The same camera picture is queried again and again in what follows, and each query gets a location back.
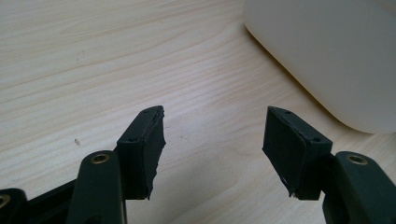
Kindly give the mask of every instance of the light wood surface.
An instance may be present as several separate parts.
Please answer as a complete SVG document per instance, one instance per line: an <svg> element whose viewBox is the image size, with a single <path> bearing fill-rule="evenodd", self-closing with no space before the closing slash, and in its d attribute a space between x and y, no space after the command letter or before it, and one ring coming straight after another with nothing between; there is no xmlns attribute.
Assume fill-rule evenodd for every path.
<svg viewBox="0 0 396 224"><path fill-rule="evenodd" d="M1 1L0 189L32 199L76 178L85 156L112 150L153 105L164 106L167 145L151 200L127 203L129 223L325 223L321 201L289 198L261 150L268 105L396 182L396 135L335 119L248 33L242 8Z"/></svg>

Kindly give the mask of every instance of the screw hole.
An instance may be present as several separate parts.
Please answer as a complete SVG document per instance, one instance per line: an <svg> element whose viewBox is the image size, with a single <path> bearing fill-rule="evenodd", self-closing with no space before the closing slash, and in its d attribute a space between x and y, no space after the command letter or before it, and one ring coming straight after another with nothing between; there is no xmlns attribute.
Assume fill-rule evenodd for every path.
<svg viewBox="0 0 396 224"><path fill-rule="evenodd" d="M98 154L98 155L93 156L91 158L91 163L100 164L100 163L103 163L105 161L108 161L108 159L110 159L110 157L107 154Z"/></svg>
<svg viewBox="0 0 396 224"><path fill-rule="evenodd" d="M356 156L356 155L348 155L346 156L349 161L358 164L358 165L367 165L368 161L363 157Z"/></svg>
<svg viewBox="0 0 396 224"><path fill-rule="evenodd" d="M11 197L7 194L0 194L0 209L4 206L6 206L9 201L11 201Z"/></svg>

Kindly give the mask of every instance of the white object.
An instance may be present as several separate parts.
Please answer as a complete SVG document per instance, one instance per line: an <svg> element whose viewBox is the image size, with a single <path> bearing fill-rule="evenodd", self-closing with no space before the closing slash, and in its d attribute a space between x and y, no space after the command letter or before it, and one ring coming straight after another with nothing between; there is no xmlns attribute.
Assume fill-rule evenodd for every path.
<svg viewBox="0 0 396 224"><path fill-rule="evenodd" d="M245 24L333 115L396 133L396 1L247 0Z"/></svg>

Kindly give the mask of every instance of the wooden desk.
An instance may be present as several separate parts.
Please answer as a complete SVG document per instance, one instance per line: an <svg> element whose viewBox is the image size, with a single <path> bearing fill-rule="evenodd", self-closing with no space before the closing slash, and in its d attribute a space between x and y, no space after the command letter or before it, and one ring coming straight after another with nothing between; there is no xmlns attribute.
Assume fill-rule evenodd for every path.
<svg viewBox="0 0 396 224"><path fill-rule="evenodd" d="M29 199L113 149L137 113L165 109L151 201L130 223L324 223L288 198L261 151L266 107L287 108L375 159L396 182L396 135L329 114L248 33L243 1L2 1L0 189Z"/></svg>

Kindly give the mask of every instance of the black plastic part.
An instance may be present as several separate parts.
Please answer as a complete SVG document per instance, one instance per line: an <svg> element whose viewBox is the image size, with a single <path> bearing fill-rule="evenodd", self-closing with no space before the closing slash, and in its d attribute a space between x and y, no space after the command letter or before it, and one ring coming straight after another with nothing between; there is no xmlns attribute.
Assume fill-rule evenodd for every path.
<svg viewBox="0 0 396 224"><path fill-rule="evenodd" d="M323 214L327 224L347 224L349 223L349 213L343 201L340 190L335 183L334 166L336 158L331 155L323 163L320 170L320 185L322 191L326 194L323 201Z"/></svg>
<svg viewBox="0 0 396 224"><path fill-rule="evenodd" d="M65 223L75 180L29 201L29 223Z"/></svg>
<svg viewBox="0 0 396 224"><path fill-rule="evenodd" d="M334 175L350 223L396 223L396 187L369 157L342 151L335 155Z"/></svg>
<svg viewBox="0 0 396 224"><path fill-rule="evenodd" d="M0 223L27 222L27 200L21 189L0 190Z"/></svg>
<svg viewBox="0 0 396 224"><path fill-rule="evenodd" d="M165 140L163 107L140 112L117 142L122 188L126 200L149 198Z"/></svg>
<svg viewBox="0 0 396 224"><path fill-rule="evenodd" d="M318 200L318 173L331 156L332 141L292 112L269 106L262 150L290 196Z"/></svg>
<svg viewBox="0 0 396 224"><path fill-rule="evenodd" d="M119 157L99 151L84 158L73 191L66 223L126 223L122 199Z"/></svg>

